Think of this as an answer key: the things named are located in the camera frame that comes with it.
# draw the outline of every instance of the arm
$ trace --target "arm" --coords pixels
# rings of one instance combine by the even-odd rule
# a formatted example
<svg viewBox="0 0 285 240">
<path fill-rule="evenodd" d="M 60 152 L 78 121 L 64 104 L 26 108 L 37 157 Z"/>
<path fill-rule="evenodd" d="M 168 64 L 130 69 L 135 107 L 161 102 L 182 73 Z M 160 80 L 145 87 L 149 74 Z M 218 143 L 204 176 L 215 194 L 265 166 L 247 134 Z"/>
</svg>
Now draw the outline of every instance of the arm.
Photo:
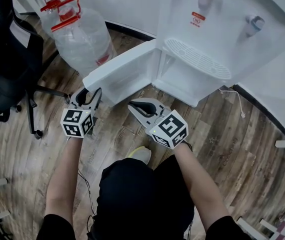
<svg viewBox="0 0 285 240">
<path fill-rule="evenodd" d="M 71 225 L 82 143 L 82 138 L 68 140 L 47 189 L 45 215 L 58 215 Z"/>
<path fill-rule="evenodd" d="M 205 231 L 218 219 L 229 216 L 218 187 L 201 166 L 189 147 L 181 143 L 174 150 L 190 197 L 196 206 Z"/>
</svg>

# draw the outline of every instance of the white cable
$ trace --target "white cable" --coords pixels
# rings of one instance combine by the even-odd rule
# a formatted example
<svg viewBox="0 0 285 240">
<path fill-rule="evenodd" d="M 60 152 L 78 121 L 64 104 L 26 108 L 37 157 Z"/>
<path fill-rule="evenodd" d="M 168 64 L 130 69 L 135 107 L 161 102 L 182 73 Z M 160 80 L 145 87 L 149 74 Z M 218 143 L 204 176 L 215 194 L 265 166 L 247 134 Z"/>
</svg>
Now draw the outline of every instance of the white cable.
<svg viewBox="0 0 285 240">
<path fill-rule="evenodd" d="M 245 118 L 246 117 L 246 114 L 244 113 L 243 111 L 243 107 L 242 107 L 242 102 L 241 102 L 241 97 L 238 93 L 238 91 L 235 91 L 235 90 L 221 90 L 220 88 L 218 88 L 218 90 L 220 91 L 221 94 L 223 93 L 236 93 L 238 95 L 238 99 L 239 99 L 239 104 L 240 104 L 240 111 L 241 111 L 241 117 L 242 118 Z"/>
</svg>

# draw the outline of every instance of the black cable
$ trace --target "black cable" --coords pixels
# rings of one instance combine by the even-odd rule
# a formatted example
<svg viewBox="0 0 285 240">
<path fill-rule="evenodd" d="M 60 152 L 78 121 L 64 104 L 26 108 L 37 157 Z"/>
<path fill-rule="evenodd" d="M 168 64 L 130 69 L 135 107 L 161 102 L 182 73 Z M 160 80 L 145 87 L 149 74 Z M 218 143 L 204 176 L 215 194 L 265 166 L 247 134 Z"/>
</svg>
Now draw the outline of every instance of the black cable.
<svg viewBox="0 0 285 240">
<path fill-rule="evenodd" d="M 87 226 L 87 232 L 88 232 L 88 233 L 89 233 L 88 222 L 89 222 L 90 217 L 91 217 L 92 220 L 94 221 L 94 217 L 93 217 L 92 215 L 89 215 L 89 216 L 88 216 L 88 219 L 87 219 L 87 224 L 86 224 L 86 226 Z"/>
<path fill-rule="evenodd" d="M 193 221 L 191 221 L 189 225 L 187 240 L 191 240 L 192 225 L 193 225 Z"/>
<path fill-rule="evenodd" d="M 84 180 L 85 183 L 86 183 L 86 186 L 87 186 L 87 188 L 88 188 L 88 194 L 89 194 L 90 208 L 91 208 L 92 213 L 93 213 L 94 215 L 96 215 L 96 214 L 95 214 L 95 211 L 94 211 L 94 208 L 93 208 L 93 202 L 92 202 L 92 195 L 91 195 L 90 184 L 89 184 L 88 180 L 85 178 L 85 176 L 82 174 L 82 172 L 81 172 L 79 169 L 78 169 L 78 175 L 79 175 L 80 177 L 82 177 L 83 180 Z M 92 220 L 95 221 L 95 220 L 94 220 L 94 217 L 93 217 L 92 215 L 89 215 L 89 216 L 88 216 L 87 224 L 86 224 L 87 232 L 88 232 L 88 233 L 90 232 L 90 231 L 89 231 L 89 228 L 88 228 L 88 223 L 89 223 L 89 219 L 90 219 L 90 218 L 92 218 Z"/>
</svg>

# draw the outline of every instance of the cable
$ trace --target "cable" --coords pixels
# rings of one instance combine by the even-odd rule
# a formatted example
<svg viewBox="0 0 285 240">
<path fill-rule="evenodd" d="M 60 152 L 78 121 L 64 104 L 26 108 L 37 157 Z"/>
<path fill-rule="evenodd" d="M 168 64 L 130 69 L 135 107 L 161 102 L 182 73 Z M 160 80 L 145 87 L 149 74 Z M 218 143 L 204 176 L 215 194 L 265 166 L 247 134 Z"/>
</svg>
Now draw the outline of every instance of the cable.
<svg viewBox="0 0 285 240">
<path fill-rule="evenodd" d="M 192 225 L 193 225 L 193 221 L 191 221 L 191 223 L 189 225 L 187 240 L 191 240 Z"/>
<path fill-rule="evenodd" d="M 93 213 L 93 215 L 97 215 L 97 213 L 95 212 L 95 209 L 94 209 L 94 205 L 93 205 L 93 201 L 92 201 L 92 193 L 91 193 L 91 186 L 88 182 L 88 180 L 85 178 L 85 176 L 82 174 L 82 172 L 78 169 L 78 175 L 80 177 L 83 178 L 83 180 L 86 182 L 86 185 L 87 185 L 87 188 L 88 188 L 88 194 L 89 194 L 89 200 L 90 200 L 90 207 L 91 207 L 91 211 Z"/>
<path fill-rule="evenodd" d="M 88 233 L 89 233 L 88 222 L 89 222 L 89 219 L 90 219 L 90 218 L 92 218 L 92 220 L 94 220 L 94 217 L 93 217 L 92 215 L 89 215 L 89 216 L 88 216 L 87 224 L 86 224 L 86 226 L 87 226 L 87 232 L 88 232 Z"/>
<path fill-rule="evenodd" d="M 238 91 L 235 91 L 235 90 L 221 90 L 220 88 L 218 88 L 218 90 L 220 91 L 221 94 L 223 93 L 236 93 L 238 95 L 238 99 L 239 99 L 239 104 L 240 104 L 240 111 L 241 111 L 241 117 L 242 118 L 245 118 L 246 117 L 246 114 L 244 113 L 243 111 L 243 107 L 242 107 L 242 102 L 241 102 L 241 97 L 238 93 Z"/>
</svg>

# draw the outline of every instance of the sneaker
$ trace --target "sneaker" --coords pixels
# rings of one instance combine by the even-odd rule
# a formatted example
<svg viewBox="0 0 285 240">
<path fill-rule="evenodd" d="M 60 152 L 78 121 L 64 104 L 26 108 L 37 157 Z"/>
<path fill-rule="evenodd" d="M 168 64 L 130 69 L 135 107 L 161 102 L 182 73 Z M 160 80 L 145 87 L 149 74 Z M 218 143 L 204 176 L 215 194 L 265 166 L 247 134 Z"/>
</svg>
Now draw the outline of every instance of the sneaker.
<svg viewBox="0 0 285 240">
<path fill-rule="evenodd" d="M 140 146 L 133 150 L 128 158 L 133 158 L 142 161 L 145 165 L 147 165 L 151 159 L 152 151 L 144 146 Z"/>
</svg>

